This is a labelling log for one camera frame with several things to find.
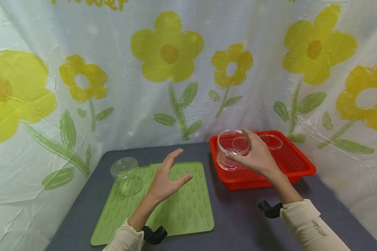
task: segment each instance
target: sleeve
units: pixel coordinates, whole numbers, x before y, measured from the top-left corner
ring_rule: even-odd
[[[306,251],[350,251],[345,243],[320,218],[310,200],[286,204],[281,219]]]
[[[143,245],[144,231],[137,232],[126,220],[103,251],[141,251]]]

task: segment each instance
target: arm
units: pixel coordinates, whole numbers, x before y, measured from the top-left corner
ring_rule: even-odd
[[[172,181],[169,178],[170,169],[175,164],[175,158],[183,153],[178,149],[170,153],[162,165],[156,171],[154,181],[148,193],[138,204],[137,209],[130,219],[117,230],[114,240],[109,243],[103,251],[140,251],[143,246],[145,223],[154,209],[164,200],[177,192],[181,186],[193,178],[186,174],[178,180]]]
[[[266,177],[273,185],[283,204],[281,219],[297,241],[307,251],[350,251],[334,231],[320,218],[320,212],[310,200],[303,200],[286,175],[276,165],[266,144],[255,133],[244,129],[251,143],[247,156],[229,154],[226,158],[236,161]]]

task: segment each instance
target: black clamp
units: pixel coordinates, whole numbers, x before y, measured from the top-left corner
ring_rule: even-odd
[[[265,217],[274,219],[279,217],[279,212],[281,211],[282,203],[278,203],[275,206],[271,207],[266,200],[263,200],[260,203],[258,203],[258,208],[263,212]]]
[[[142,230],[144,231],[144,240],[153,245],[161,243],[168,235],[166,229],[162,226],[160,226],[155,232],[153,232],[149,226],[144,226]]]

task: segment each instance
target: left hand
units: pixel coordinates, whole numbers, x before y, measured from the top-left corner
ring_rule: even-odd
[[[186,174],[178,180],[171,180],[169,172],[175,165],[175,158],[183,153],[183,149],[177,149],[165,158],[155,174],[154,181],[148,190],[147,197],[159,204],[177,192],[185,183],[193,178],[192,174]]]

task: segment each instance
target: fabric backdrop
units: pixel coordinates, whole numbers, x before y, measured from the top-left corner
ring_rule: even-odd
[[[243,127],[377,238],[377,0],[0,0],[0,251],[43,250],[106,151]]]

